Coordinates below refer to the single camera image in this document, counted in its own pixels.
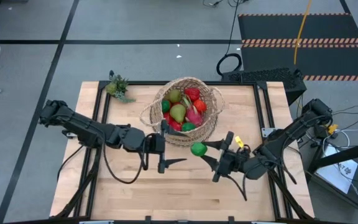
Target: yellow cable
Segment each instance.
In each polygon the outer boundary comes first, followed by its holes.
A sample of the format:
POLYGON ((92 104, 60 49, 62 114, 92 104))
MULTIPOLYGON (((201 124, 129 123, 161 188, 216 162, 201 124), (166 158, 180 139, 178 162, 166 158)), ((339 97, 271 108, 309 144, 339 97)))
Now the yellow cable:
POLYGON ((308 4, 308 7, 306 8, 305 15, 303 15, 303 20, 302 20, 302 23, 301 23, 301 27, 299 28, 298 38, 296 39, 295 54, 293 56, 293 64, 294 65, 296 65, 296 53, 298 53, 299 39, 301 38, 301 34, 302 34, 302 30, 303 30, 303 24, 305 24, 306 16, 309 14, 310 5, 311 5, 311 0, 309 0, 309 4, 308 4))

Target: green pear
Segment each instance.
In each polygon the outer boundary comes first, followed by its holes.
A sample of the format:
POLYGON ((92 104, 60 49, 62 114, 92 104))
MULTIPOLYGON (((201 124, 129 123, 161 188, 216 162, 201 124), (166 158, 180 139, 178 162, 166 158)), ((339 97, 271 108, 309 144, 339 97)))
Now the green pear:
POLYGON ((171 103, 177 103, 181 100, 181 92, 180 90, 171 90, 168 93, 168 99, 171 103))
POLYGON ((178 104, 171 107, 171 110, 169 111, 169 115, 178 123, 182 123, 185 119, 186 115, 186 108, 185 106, 178 104))

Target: wooden tabletop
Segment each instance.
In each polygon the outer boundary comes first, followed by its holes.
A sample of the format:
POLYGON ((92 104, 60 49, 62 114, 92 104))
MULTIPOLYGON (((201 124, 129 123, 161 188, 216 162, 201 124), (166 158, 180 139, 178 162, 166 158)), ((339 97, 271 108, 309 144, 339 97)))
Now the wooden tabletop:
MULTIPOLYGON (((76 112, 92 117, 98 82, 83 82, 76 106, 76 112)), ((218 124, 209 140, 217 141, 226 137, 228 131, 240 136, 244 143, 255 149, 261 142, 255 98, 251 86, 217 86, 226 100, 224 111, 219 115, 218 124)), ((135 103, 122 104, 111 98, 108 123, 127 124, 142 129, 146 134, 152 129, 139 121, 139 113, 154 99, 161 86, 129 86, 127 94, 136 99, 135 103)), ((282 83, 268 83, 268 93, 276 128, 284 128, 292 122, 290 110, 282 83)), ((103 113, 102 95, 98 121, 103 113)), ((263 93, 260 91, 264 120, 267 115, 263 93)), ((66 159, 78 148, 76 139, 68 140, 66 159)), ((57 214, 71 199, 78 188, 85 150, 75 156, 62 170, 53 200, 51 215, 57 214)), ((124 180, 131 180, 139 168, 139 155, 125 150, 106 148, 106 155, 114 173, 124 180)), ((207 155, 219 158, 217 150, 207 155)), ((149 169, 142 171, 134 184, 121 184, 114 180, 101 159, 92 219, 94 220, 144 220, 151 215, 153 220, 227 220, 234 216, 237 221, 274 220, 267 174, 259 180, 246 180, 248 201, 229 179, 220 178, 212 182, 213 173, 207 163, 191 154, 190 149, 167 144, 166 159, 187 158, 186 161, 171 165, 164 174, 157 172, 158 156, 150 155, 149 169)), ((313 208, 299 154, 285 150, 284 160, 298 184, 287 178, 287 185, 297 202, 311 216, 313 208)), ((232 173, 239 183, 242 174, 232 173)), ((285 216, 282 194, 277 188, 282 217, 285 216)), ((85 214, 88 192, 83 197, 81 214, 85 214)))

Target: woven basket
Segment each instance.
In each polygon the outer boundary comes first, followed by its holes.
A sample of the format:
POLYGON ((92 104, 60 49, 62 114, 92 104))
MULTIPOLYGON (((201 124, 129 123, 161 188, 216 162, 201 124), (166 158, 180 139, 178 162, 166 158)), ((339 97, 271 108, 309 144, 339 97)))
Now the woven basket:
POLYGON ((173 136, 166 134, 165 140, 171 144, 181 147, 188 147, 194 142, 201 142, 208 139, 215 129, 218 120, 218 114, 224 108, 224 99, 222 93, 215 87, 208 87, 204 82, 193 77, 179 78, 170 81, 163 86, 154 98, 153 103, 149 104, 140 113, 140 121, 146 126, 153 127, 154 131, 160 131, 161 120, 163 120, 161 101, 170 90, 180 90, 184 95, 185 88, 198 88, 200 98, 207 105, 207 110, 203 113, 203 124, 191 131, 181 132, 184 136, 173 136), (218 108, 217 99, 214 92, 220 96, 221 106, 218 108), (150 111, 150 121, 143 119, 146 111, 150 111))

